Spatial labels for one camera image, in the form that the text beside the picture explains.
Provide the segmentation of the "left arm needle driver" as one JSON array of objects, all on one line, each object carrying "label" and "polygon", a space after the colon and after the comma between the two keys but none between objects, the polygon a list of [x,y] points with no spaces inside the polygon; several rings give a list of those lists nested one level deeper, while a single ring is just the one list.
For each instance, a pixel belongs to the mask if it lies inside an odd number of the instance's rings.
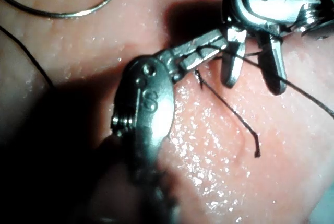
[{"label": "left arm needle driver", "polygon": [[142,55],[123,70],[114,99],[111,129],[122,139],[131,167],[154,166],[174,117],[172,56]]}]

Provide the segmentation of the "right arm needle driver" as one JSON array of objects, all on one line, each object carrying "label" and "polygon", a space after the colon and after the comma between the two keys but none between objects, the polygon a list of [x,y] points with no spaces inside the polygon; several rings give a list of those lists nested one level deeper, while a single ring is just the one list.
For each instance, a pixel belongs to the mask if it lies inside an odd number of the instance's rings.
[{"label": "right arm needle driver", "polygon": [[222,20],[249,33],[290,34],[313,27],[321,0],[223,0]]}]

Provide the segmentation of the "right arm needle driver jaw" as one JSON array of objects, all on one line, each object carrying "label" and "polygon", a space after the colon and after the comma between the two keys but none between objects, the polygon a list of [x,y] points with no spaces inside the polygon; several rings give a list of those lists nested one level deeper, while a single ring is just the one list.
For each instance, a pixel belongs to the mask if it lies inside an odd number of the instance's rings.
[{"label": "right arm needle driver jaw", "polygon": [[281,51],[281,39],[263,38],[261,43],[261,70],[264,81],[273,95],[281,95],[287,88],[287,85],[281,80],[287,77]]},{"label": "right arm needle driver jaw", "polygon": [[222,56],[221,82],[228,88],[232,88],[240,76],[246,50],[246,35],[246,30],[237,27],[227,29],[228,46]]}]

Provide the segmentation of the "left arm needle driver jaw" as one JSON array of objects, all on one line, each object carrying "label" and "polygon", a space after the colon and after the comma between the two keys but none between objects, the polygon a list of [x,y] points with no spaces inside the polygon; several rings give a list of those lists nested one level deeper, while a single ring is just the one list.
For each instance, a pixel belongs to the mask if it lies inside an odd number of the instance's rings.
[{"label": "left arm needle driver jaw", "polygon": [[200,47],[180,62],[180,68],[196,69],[202,63],[212,59],[220,52],[222,52],[222,49],[218,47]]},{"label": "left arm needle driver jaw", "polygon": [[200,47],[218,47],[224,50],[228,46],[226,38],[223,36],[220,29],[213,29],[202,34],[182,45],[168,49],[177,60],[183,60],[186,56],[198,50]]}]

